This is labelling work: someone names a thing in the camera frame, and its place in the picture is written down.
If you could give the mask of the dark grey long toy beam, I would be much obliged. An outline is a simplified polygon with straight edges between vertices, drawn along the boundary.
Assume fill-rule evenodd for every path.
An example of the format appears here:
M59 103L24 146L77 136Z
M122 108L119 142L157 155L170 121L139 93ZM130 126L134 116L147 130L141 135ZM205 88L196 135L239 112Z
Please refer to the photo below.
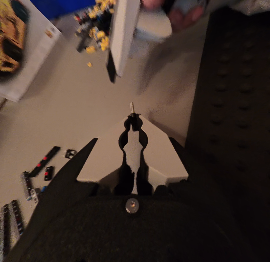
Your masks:
M22 221L22 215L21 215L18 201L12 200L11 206L12 206L12 211L13 211L14 217L15 217L16 230L18 232L18 235L21 236L24 232L24 224Z

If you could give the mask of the short black brick red pin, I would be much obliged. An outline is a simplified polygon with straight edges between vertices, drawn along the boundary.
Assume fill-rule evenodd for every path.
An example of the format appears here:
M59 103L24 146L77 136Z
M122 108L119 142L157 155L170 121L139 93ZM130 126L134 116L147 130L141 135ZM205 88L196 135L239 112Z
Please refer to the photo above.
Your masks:
M44 181L51 181L52 180L54 170L55 170L54 166L46 167L45 172L44 172Z

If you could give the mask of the light grey long toy beam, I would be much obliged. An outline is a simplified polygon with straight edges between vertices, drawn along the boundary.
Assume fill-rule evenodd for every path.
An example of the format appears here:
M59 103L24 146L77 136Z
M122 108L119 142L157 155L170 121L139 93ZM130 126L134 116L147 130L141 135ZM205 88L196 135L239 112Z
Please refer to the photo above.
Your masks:
M39 202L39 194L40 194L40 189L39 188L32 188L30 190L30 198L29 198L29 200L33 200L35 205L37 205L38 202Z

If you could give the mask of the grey toy axle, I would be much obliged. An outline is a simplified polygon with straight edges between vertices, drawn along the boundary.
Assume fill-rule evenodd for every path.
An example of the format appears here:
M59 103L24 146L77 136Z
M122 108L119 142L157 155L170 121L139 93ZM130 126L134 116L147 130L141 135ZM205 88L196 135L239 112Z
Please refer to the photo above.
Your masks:
M142 121L140 119L140 114L135 113L133 102L130 102L130 111L131 111L131 113L129 116L129 121L130 121L130 124L132 126L132 130L134 132L140 131L141 126L142 126Z

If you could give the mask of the blue plastic bin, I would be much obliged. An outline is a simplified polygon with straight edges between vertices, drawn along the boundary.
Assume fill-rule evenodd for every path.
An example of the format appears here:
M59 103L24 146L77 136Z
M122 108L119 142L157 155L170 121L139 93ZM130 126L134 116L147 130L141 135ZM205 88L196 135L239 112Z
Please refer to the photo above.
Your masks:
M95 0L30 0L33 5L48 19L74 13L77 10L92 6Z

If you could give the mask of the pile of toy bricks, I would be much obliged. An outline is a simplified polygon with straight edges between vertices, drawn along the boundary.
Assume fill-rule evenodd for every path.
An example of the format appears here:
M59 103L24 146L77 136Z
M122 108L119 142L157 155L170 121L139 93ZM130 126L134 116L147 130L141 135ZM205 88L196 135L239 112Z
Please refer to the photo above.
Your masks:
M117 0L95 0L95 5L81 14L74 13L74 19L79 24L75 32L80 37L76 50L81 53L86 50L88 54L96 51L109 49L110 25Z

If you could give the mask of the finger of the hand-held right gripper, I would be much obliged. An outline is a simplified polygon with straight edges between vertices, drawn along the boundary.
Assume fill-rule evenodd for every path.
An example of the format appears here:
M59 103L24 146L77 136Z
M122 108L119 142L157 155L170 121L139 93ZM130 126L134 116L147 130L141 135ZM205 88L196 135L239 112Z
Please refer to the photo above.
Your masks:
M121 77L129 57L140 0L117 0L112 16L107 72L112 83Z

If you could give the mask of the long black beam red pins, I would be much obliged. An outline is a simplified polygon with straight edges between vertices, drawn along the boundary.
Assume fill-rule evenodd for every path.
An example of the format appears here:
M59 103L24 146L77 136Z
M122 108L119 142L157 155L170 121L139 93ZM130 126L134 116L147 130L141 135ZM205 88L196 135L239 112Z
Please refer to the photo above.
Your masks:
M11 246L9 204L1 208L0 214L0 261L8 255Z

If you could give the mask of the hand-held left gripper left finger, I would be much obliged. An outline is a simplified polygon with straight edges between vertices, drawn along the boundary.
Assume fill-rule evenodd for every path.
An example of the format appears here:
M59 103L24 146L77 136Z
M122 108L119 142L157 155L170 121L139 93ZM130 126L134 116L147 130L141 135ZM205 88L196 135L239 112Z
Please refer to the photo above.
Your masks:
M129 172L125 152L120 148L119 138L126 131L125 117L100 135L84 163L77 181L98 183L108 187L111 192L120 182L120 173Z

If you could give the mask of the person's right hand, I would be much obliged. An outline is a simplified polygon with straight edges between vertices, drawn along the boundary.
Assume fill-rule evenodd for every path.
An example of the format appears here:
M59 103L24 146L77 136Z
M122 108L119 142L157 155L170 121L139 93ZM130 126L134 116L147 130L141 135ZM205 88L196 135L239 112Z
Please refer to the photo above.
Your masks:
M147 10L156 10L167 7L169 0L141 0L142 6ZM198 5L184 14L178 7L171 7L167 16L170 20L172 31L179 32L193 26L204 14L205 7Z

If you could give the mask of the grey desk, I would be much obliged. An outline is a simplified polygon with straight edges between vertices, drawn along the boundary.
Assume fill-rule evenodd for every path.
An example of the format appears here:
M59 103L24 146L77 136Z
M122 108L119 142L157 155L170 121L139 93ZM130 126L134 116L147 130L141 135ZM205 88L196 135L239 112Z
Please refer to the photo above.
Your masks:
M106 52L76 51L73 16L55 21L62 34L52 52L23 98L1 108L1 207L18 200L26 228L35 204L25 198L22 173L53 146L61 147L49 164L58 172L68 162L64 150L80 151L127 117L131 101L136 113L185 146L208 19L162 44L150 43L150 53L129 59L115 83Z

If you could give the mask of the white booklet yellow car picture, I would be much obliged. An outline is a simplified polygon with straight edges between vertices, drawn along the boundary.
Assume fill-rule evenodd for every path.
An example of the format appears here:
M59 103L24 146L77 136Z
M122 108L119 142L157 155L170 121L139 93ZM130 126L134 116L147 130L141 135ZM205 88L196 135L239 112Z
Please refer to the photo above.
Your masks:
M30 0L1 0L1 98L23 97L60 35Z

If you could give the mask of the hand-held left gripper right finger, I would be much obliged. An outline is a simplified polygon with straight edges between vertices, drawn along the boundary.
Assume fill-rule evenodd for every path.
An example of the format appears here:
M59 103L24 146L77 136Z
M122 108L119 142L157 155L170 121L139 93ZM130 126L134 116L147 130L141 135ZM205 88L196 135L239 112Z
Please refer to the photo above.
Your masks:
M137 115L140 166L137 172L137 193L151 195L158 186L168 186L188 179L188 173L168 135Z

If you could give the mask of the person's right forearm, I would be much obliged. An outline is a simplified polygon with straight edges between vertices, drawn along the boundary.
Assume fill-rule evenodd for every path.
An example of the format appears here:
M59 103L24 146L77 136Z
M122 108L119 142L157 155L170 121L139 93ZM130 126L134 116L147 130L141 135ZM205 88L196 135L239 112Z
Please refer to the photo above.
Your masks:
M213 12L222 7L229 7L251 16L258 13L270 11L270 0L209 0L206 13Z

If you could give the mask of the black beam two red pins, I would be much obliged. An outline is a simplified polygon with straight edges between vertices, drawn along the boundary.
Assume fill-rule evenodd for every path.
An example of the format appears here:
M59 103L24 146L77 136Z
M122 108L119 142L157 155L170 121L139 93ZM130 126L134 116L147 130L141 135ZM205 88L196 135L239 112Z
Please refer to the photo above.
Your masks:
M43 158L42 160L36 165L36 167L29 173L30 178L36 177L41 170L50 162L50 160L59 152L61 147L54 146Z

